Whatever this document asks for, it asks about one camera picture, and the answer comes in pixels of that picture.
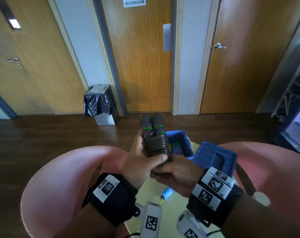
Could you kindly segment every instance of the forearm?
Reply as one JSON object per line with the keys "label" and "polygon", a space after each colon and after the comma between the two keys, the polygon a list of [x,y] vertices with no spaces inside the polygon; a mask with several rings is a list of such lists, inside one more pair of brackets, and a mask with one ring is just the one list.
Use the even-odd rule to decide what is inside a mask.
{"label": "forearm", "polygon": [[244,194],[221,227],[226,238],[300,237],[300,228]]}
{"label": "forearm", "polygon": [[89,203],[53,238],[111,238],[115,231],[115,226]]}

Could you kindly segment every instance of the wristband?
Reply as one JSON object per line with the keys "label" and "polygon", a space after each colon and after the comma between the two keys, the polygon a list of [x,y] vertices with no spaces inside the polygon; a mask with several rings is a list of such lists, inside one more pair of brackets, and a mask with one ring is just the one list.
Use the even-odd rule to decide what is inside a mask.
{"label": "wristband", "polygon": [[89,189],[83,207],[89,202],[114,226],[119,226],[136,214],[134,188],[122,175],[102,173]]}
{"label": "wristband", "polygon": [[211,167],[196,184],[189,197],[187,209],[206,227],[221,227],[243,190],[235,180]]}

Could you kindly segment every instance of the trash can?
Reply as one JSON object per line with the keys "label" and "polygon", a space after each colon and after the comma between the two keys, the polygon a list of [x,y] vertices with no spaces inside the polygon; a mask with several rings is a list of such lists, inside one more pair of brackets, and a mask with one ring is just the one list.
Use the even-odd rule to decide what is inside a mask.
{"label": "trash can", "polygon": [[84,94],[84,116],[94,116],[98,125],[115,125],[118,117],[110,85],[93,85]]}

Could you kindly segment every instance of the black trash bag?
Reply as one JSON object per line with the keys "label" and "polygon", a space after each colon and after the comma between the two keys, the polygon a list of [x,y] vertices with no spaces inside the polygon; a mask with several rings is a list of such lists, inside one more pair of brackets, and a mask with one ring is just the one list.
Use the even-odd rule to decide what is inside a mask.
{"label": "black trash bag", "polygon": [[91,92],[94,86],[91,86],[84,94],[84,116],[91,117],[106,113],[111,115],[116,111],[115,98],[112,94],[110,85],[100,86],[101,92]]}

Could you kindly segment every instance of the yellow string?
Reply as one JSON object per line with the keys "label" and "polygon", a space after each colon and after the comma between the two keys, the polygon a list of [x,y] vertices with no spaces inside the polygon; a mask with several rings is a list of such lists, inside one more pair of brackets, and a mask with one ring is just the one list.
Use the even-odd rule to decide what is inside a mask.
{"label": "yellow string", "polygon": [[160,201],[159,205],[161,205],[161,203],[163,202],[164,198],[162,198],[162,200]]}

